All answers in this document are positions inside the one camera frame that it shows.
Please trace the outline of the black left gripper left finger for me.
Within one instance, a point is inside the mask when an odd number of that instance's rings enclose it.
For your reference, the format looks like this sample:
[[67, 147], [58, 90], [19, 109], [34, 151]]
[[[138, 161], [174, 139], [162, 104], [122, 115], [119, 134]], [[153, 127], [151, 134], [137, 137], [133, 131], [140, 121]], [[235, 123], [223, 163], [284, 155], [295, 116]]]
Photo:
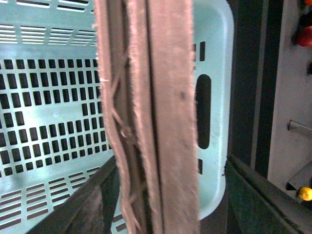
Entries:
[[119, 173], [111, 157], [29, 234], [110, 234], [119, 196]]

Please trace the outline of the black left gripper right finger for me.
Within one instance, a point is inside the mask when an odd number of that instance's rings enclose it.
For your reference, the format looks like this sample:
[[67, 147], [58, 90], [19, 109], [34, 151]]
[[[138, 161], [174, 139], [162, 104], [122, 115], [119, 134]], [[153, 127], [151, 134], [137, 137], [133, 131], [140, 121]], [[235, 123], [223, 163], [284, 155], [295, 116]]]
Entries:
[[312, 212], [235, 156], [228, 156], [229, 200], [244, 234], [310, 234]]

